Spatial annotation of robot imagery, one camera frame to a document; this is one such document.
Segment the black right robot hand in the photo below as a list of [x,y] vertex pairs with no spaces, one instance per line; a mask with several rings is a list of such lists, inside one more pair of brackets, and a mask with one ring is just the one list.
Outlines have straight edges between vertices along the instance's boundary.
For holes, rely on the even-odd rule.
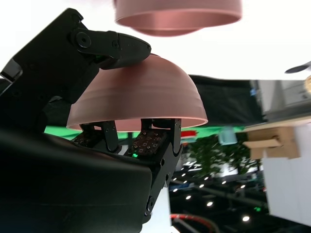
[[151,46],[114,31],[91,31],[68,8],[16,53],[1,71],[0,230],[3,233],[139,233],[152,216],[180,156],[181,119],[141,120],[138,142],[118,155],[113,120],[82,124],[83,138],[103,151],[45,134],[45,106],[75,103],[100,70],[138,64]]

